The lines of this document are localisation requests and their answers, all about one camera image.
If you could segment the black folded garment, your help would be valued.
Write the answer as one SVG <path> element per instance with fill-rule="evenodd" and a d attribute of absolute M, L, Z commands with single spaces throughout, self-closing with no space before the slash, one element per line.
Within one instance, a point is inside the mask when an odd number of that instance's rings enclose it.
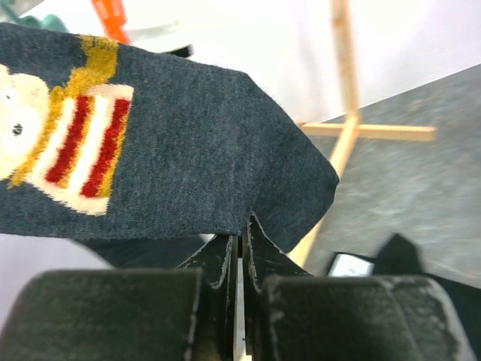
<path fill-rule="evenodd" d="M 403 235 L 393 234 L 374 256 L 336 252 L 325 274 L 332 277 L 418 275 L 433 279 L 451 298 L 470 346 L 480 358 L 480 289 L 425 272 L 418 248 Z"/>

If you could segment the wooden drying rack frame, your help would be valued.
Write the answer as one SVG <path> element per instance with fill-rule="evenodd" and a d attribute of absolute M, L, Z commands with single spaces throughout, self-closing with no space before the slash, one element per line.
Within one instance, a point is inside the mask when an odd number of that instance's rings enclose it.
<path fill-rule="evenodd" d="M 337 175 L 343 175 L 352 150 L 359 138 L 390 141 L 433 141 L 434 126 L 388 126 L 363 124 L 358 97 L 354 40 L 349 1 L 331 2 L 331 24 L 340 79 L 340 91 L 345 110 L 343 123 L 299 123 L 306 135 L 335 137 L 337 142 L 330 162 Z"/>

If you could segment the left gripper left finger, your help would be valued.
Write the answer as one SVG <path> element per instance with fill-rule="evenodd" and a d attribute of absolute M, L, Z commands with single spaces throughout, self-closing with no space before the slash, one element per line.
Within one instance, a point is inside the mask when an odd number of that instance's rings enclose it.
<path fill-rule="evenodd" d="M 188 360 L 234 359 L 237 253 L 236 235 L 217 235 L 179 265 L 201 271 L 192 355 Z"/>

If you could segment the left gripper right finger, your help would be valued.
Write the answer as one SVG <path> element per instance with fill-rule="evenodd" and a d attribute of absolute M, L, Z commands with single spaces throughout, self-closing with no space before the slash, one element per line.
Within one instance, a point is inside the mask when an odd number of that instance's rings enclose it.
<path fill-rule="evenodd" d="M 250 215 L 247 227 L 242 234 L 242 259 L 246 354 L 253 360 L 260 360 L 259 321 L 264 280 L 271 275 L 302 277 L 310 273 L 295 264 L 267 237 L 255 214 Z"/>

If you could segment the dark navy sock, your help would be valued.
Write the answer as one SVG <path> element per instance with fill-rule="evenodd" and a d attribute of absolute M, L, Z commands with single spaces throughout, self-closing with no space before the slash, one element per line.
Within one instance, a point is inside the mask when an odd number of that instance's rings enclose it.
<path fill-rule="evenodd" d="M 108 38 L 1 25 L 1 231 L 83 240 L 238 235 L 291 251 L 331 163 L 245 73 Z"/>

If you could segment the white round clip hanger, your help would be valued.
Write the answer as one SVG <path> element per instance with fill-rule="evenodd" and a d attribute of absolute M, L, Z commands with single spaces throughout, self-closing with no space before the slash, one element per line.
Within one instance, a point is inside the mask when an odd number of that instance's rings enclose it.
<path fill-rule="evenodd" d="M 104 35 L 104 27 L 91 1 L 6 1 L 1 21 L 12 23 L 18 17 L 29 25 L 53 17 L 71 33 Z M 192 36 L 186 24 L 182 1 L 124 1 L 126 21 L 123 31 L 131 44 L 154 53 L 170 53 L 183 58 L 194 54 Z"/>

